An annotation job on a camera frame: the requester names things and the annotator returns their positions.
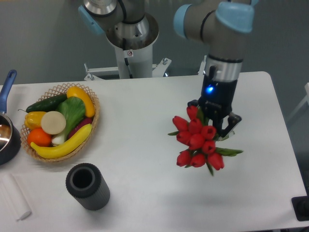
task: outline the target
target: red tulip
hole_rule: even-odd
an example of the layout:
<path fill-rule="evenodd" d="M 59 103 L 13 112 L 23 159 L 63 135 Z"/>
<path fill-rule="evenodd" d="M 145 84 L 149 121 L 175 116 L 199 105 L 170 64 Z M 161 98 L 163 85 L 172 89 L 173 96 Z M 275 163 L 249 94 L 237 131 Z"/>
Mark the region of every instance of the red tulip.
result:
<path fill-rule="evenodd" d="M 173 118 L 173 123 L 178 129 L 178 131 L 187 131 L 188 130 L 188 122 L 187 120 L 183 119 L 182 117 L 175 116 Z"/>
<path fill-rule="evenodd" d="M 196 156 L 193 156 L 190 162 L 190 165 L 199 168 L 206 163 L 206 158 L 203 154 L 198 153 Z"/>
<path fill-rule="evenodd" d="M 178 142 L 181 142 L 182 144 L 189 145 L 189 141 L 192 134 L 188 131 L 181 131 L 177 134 L 176 139 Z"/>
<path fill-rule="evenodd" d="M 196 150 L 203 146 L 205 138 L 201 134 L 193 134 L 189 141 L 189 149 Z"/>
<path fill-rule="evenodd" d="M 202 122 L 198 118 L 194 118 L 189 122 L 189 132 L 191 134 L 200 133 L 203 128 Z"/>
<path fill-rule="evenodd" d="M 204 126 L 202 128 L 201 134 L 204 136 L 206 140 L 212 140 L 216 135 L 216 128 L 213 126 Z"/>
<path fill-rule="evenodd" d="M 207 157 L 207 161 L 215 170 L 219 170 L 220 168 L 224 168 L 223 158 L 220 154 L 214 152 Z"/>
<path fill-rule="evenodd" d="M 185 165 L 190 164 L 191 156 L 188 150 L 182 151 L 180 155 L 177 157 L 177 165 L 183 167 Z"/>
<path fill-rule="evenodd" d="M 202 151 L 206 154 L 212 154 L 216 150 L 216 143 L 214 140 L 206 141 L 202 146 Z"/>
<path fill-rule="evenodd" d="M 196 106 L 190 105 L 187 107 L 187 113 L 191 120 L 197 117 L 197 111 L 198 108 Z"/>

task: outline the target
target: blue joint cap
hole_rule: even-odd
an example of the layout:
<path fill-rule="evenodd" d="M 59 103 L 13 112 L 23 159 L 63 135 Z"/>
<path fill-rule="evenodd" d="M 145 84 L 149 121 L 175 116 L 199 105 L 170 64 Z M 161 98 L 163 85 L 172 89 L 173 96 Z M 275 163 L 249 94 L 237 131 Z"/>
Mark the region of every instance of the blue joint cap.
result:
<path fill-rule="evenodd" d="M 190 6 L 191 4 L 186 4 L 179 7 L 174 16 L 174 30 L 179 36 L 183 38 L 187 38 L 184 32 L 184 17 Z"/>
<path fill-rule="evenodd" d="M 259 3 L 259 0 L 251 0 L 251 6 L 255 6 Z"/>
<path fill-rule="evenodd" d="M 86 24 L 88 29 L 95 35 L 104 34 L 104 30 L 98 25 L 98 23 L 91 17 L 83 6 L 78 8 L 78 13 L 81 16 L 83 22 Z"/>
<path fill-rule="evenodd" d="M 228 28 L 246 34 L 252 31 L 254 8 L 241 3 L 221 2 L 216 17 Z"/>

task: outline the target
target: tulip bouquet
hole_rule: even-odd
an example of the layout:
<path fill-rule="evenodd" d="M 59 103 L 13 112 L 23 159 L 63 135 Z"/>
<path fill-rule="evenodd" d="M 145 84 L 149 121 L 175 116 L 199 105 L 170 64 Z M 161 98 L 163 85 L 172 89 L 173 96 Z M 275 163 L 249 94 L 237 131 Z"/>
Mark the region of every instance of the tulip bouquet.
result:
<path fill-rule="evenodd" d="M 178 142 L 189 146 L 177 157 L 178 166 L 198 168 L 206 164 L 213 175 L 213 168 L 217 171 L 224 168 L 223 156 L 232 157 L 243 152 L 242 150 L 216 147 L 220 136 L 215 127 L 208 125 L 209 119 L 204 117 L 200 108 L 191 105 L 187 107 L 187 113 L 190 122 L 175 116 L 173 123 L 178 131 L 169 133 L 169 135 L 176 135 Z"/>

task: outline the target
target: white napkin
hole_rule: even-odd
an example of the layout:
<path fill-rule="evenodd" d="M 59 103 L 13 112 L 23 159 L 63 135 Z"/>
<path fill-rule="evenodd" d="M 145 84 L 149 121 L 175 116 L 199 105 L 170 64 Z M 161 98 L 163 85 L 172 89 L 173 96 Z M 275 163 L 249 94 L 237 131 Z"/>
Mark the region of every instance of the white napkin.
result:
<path fill-rule="evenodd" d="M 10 210 L 14 214 L 14 218 L 18 221 L 28 217 L 31 214 L 31 209 L 13 175 L 5 175 L 2 178 L 2 184 L 4 186 L 5 198 Z"/>

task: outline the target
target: wicker basket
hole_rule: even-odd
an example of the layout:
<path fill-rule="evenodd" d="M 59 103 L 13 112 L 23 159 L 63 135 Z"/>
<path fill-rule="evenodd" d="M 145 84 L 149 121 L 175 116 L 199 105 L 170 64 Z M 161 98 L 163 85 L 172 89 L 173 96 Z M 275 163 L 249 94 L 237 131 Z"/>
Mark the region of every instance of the wicker basket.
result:
<path fill-rule="evenodd" d="M 45 158 L 39 156 L 37 154 L 37 152 L 31 146 L 28 145 L 27 137 L 30 133 L 30 129 L 28 127 L 26 127 L 25 125 L 23 125 L 22 129 L 20 131 L 21 146 L 24 148 L 24 150 L 27 152 L 27 154 L 29 154 L 34 159 L 39 160 L 39 161 L 43 161 L 43 162 L 59 162 L 59 161 L 66 160 L 66 159 L 76 155 L 85 146 L 88 139 L 92 136 L 92 134 L 93 134 L 93 132 L 96 128 L 96 125 L 98 123 L 98 119 L 99 119 L 100 104 L 99 104 L 97 95 L 89 87 L 85 87 L 84 85 L 73 84 L 73 83 L 66 83 L 66 84 L 63 84 L 63 85 L 58 85 L 58 86 L 53 87 L 52 89 L 49 89 L 47 92 L 45 92 L 45 94 L 42 95 L 40 99 L 38 99 L 38 102 L 42 101 L 44 99 L 50 98 L 52 96 L 55 96 L 55 95 L 66 93 L 67 90 L 72 86 L 78 86 L 78 87 L 82 88 L 89 95 L 90 99 L 92 100 L 92 102 L 95 106 L 96 112 L 95 112 L 95 116 L 93 118 L 92 130 L 91 130 L 90 135 L 86 138 L 86 140 L 79 147 L 77 147 L 74 151 L 67 154 L 66 156 L 60 157 L 60 158 L 57 158 L 57 159 L 45 159 Z"/>

